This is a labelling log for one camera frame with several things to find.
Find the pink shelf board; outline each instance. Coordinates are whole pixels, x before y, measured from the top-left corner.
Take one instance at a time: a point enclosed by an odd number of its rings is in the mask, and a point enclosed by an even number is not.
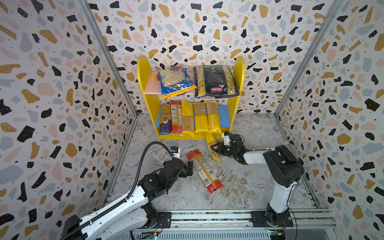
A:
[[[151,76],[149,77],[147,87],[144,90],[145,94],[155,94],[155,95],[161,95],[161,84],[160,81],[157,79],[154,79],[153,76],[156,76],[159,72],[152,72]],[[192,82],[195,83],[195,75],[193,72],[187,72],[189,77],[191,78]],[[187,92],[186,94],[192,94],[195,95],[195,90],[191,90]]]

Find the plastic packaging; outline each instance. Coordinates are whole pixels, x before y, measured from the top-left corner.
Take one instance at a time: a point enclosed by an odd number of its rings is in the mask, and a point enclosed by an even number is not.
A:
[[[212,133],[208,133],[208,132],[206,132],[206,133],[205,133],[205,139],[207,140],[208,149],[209,149],[209,152],[211,153],[212,158],[213,158],[215,161],[217,161],[217,162],[221,162],[221,161],[220,161],[220,157],[219,157],[220,155],[219,155],[217,152],[215,152],[215,151],[213,151],[213,150],[211,149],[211,146],[213,146],[213,145],[215,145],[215,144],[217,143],[217,141],[216,141],[216,139],[214,138],[213,134],[212,134]]]
[[[195,132],[208,132],[208,118],[205,103],[194,103]]]
[[[228,98],[239,95],[239,89],[227,66],[198,66],[193,68],[197,89],[195,98]]]
[[[170,101],[170,111],[172,114],[172,133],[182,134],[181,102]]]
[[[220,116],[218,114],[217,102],[216,101],[206,101],[205,106],[207,107],[209,132],[221,134]]]
[[[161,104],[159,135],[168,135],[172,133],[171,119],[172,119],[172,115],[170,112],[170,104],[169,103]]]
[[[180,66],[161,70],[154,78],[161,82],[161,98],[174,97],[196,88],[185,68]]]
[[[181,101],[182,134],[195,137],[193,103]]]
[[[198,172],[201,180],[203,180],[204,185],[210,193],[213,193],[217,189],[223,187],[222,183],[217,179],[212,168],[208,165],[207,161],[198,149],[188,153],[187,157],[193,162],[195,171]]]

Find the blue pasta bag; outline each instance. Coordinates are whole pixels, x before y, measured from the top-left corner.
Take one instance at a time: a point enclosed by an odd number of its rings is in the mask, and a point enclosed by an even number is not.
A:
[[[161,98],[182,95],[196,88],[185,71],[185,68],[180,66],[161,70],[156,78],[161,83]]]
[[[161,104],[160,109],[160,126],[159,135],[168,135],[172,133],[172,114],[170,111],[170,104]]]

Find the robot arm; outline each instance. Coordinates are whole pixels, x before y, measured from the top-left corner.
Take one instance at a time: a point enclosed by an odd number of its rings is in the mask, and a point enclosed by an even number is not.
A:
[[[224,156],[233,157],[237,162],[247,164],[267,164],[275,180],[273,197],[267,205],[266,221],[278,225],[289,211],[288,201],[294,186],[297,186],[304,173],[302,164],[284,145],[267,150],[246,150],[243,139],[238,134],[223,134],[224,143],[211,148]]]
[[[192,162],[184,164],[160,142],[150,143],[144,150],[139,163],[140,172],[142,160],[148,147],[153,143],[167,149],[171,160],[163,163],[164,168],[145,175],[133,191],[127,192],[107,206],[89,215],[79,218],[73,215],[65,221],[61,240],[106,240],[112,239],[127,230],[140,227],[151,227],[156,223],[158,212],[151,201],[168,190],[179,177],[192,176]]]

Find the gray marble surface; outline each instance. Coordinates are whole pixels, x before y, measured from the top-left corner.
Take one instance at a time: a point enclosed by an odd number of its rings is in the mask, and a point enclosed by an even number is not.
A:
[[[237,115],[232,133],[244,137],[247,149],[271,149],[284,144],[272,116]],[[167,195],[152,201],[158,210],[264,209],[272,198],[275,182],[267,165],[241,165],[224,156],[221,156],[220,163],[216,162],[210,156],[206,141],[202,139],[159,140],[149,115],[140,115],[117,183],[108,201],[115,200],[130,191],[142,151],[152,141],[160,141],[168,147],[179,146],[180,158],[184,162],[188,160],[186,157],[188,152],[198,149],[224,185],[223,188],[210,194],[198,174],[179,178]],[[163,162],[167,160],[169,155],[166,150],[160,145],[152,145],[146,153],[139,179],[162,168]],[[314,208],[304,184],[295,189],[289,206],[293,209]]]

